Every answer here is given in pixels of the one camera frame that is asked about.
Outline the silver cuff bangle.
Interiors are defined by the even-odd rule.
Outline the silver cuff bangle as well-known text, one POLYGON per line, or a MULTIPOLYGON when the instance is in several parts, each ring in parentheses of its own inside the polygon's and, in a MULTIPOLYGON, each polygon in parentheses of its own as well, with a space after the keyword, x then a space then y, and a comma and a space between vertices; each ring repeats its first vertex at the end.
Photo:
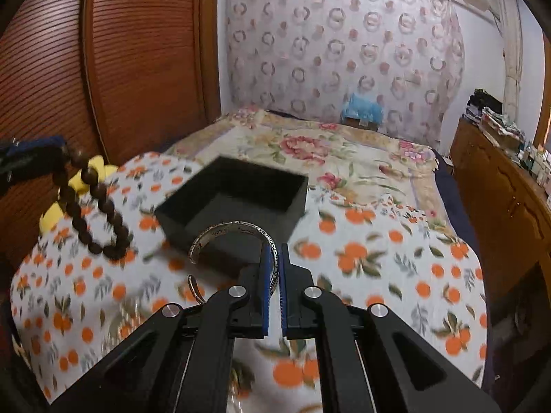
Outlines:
POLYGON ((274 238, 261 226, 244 220, 209 226, 191 243, 188 257, 193 265, 216 267, 228 275, 268 257, 268 297, 277 289, 280 251, 274 238))

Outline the black square jewelry box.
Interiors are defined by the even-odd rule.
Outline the black square jewelry box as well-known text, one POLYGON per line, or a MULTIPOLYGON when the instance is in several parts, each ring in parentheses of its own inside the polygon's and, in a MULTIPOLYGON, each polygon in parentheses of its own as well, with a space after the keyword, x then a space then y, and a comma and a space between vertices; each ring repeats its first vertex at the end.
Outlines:
POLYGON ((247 221, 281 245, 303 216, 308 179, 261 164, 218 157, 155 210, 169 242, 189 253, 210 226, 247 221))

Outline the brown louvered wardrobe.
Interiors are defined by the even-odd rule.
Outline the brown louvered wardrobe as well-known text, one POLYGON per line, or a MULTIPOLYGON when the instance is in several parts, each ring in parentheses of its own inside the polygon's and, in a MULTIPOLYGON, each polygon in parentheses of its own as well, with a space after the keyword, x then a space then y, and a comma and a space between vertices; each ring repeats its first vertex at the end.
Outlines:
POLYGON ((1 137, 121 164, 220 112, 218 0, 1 0, 1 137))

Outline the floral quilt blanket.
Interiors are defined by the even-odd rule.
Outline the floral quilt blanket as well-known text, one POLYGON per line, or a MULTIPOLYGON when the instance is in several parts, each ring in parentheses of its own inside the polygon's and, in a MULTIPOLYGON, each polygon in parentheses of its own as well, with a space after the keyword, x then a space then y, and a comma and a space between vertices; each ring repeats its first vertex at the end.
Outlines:
POLYGON ((177 141, 168 152, 202 165, 227 156, 301 173, 310 184, 356 204, 390 194, 397 204, 426 213, 434 226, 448 224, 436 187, 435 152, 371 130, 247 106, 177 141))

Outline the cardboard box under toy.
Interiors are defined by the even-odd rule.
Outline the cardboard box under toy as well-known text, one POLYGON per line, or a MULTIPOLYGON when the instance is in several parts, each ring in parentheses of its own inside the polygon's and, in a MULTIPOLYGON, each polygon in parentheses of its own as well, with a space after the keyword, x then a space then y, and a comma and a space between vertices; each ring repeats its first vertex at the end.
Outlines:
POLYGON ((342 123, 346 126, 361 130, 378 131, 379 124, 374 121, 369 121, 360 118, 343 117, 342 123))

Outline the blue plush toy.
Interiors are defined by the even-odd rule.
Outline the blue plush toy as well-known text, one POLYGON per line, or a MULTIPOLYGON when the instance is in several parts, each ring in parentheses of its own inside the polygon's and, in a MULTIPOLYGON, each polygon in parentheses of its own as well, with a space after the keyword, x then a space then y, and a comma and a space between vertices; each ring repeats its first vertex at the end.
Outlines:
POLYGON ((359 123, 374 123, 380 125, 383 121, 383 108, 377 102, 363 98, 353 93, 344 104, 341 120, 355 119, 359 123))

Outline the wooden side cabinet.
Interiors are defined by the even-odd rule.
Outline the wooden side cabinet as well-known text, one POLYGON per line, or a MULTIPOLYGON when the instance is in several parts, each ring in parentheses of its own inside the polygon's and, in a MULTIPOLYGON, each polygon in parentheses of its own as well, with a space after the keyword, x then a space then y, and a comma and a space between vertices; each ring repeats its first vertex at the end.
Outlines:
POLYGON ((534 267, 550 288, 550 210, 542 188, 462 118, 450 158, 479 244, 488 299, 508 294, 534 267))

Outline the pink circle pattern curtain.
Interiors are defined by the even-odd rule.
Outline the pink circle pattern curtain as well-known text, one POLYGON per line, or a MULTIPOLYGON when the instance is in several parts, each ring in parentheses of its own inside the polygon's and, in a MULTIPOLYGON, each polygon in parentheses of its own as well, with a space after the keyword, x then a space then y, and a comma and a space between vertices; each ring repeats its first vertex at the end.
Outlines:
POLYGON ((224 1, 235 105, 336 122, 356 93, 381 133, 439 146, 464 67, 449 0, 224 1))

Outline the stack of folded clothes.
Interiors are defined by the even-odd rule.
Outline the stack of folded clothes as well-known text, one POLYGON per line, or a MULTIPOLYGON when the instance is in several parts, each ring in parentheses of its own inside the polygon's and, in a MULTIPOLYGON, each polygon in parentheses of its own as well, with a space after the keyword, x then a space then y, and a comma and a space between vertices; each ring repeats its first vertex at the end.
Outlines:
POLYGON ((501 113, 502 108, 502 102, 483 88, 476 88, 462 117, 488 133, 501 148, 518 152, 525 140, 524 133, 514 121, 501 113))

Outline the bottles on cabinet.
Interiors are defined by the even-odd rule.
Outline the bottles on cabinet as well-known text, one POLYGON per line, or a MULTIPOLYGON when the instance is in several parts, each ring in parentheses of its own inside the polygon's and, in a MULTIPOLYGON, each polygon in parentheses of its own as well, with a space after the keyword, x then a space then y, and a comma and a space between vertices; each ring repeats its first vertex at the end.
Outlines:
POLYGON ((547 151, 525 144, 517 152, 521 177, 547 209, 550 209, 550 162, 547 151))

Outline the cream tied curtain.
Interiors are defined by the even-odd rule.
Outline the cream tied curtain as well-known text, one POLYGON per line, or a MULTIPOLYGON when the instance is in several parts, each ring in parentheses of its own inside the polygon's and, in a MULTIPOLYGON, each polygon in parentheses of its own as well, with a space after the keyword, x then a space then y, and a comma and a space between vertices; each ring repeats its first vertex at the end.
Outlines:
POLYGON ((517 0, 497 0, 504 42, 505 81, 503 112, 510 121, 518 116, 520 81, 523 71, 523 35, 517 0))

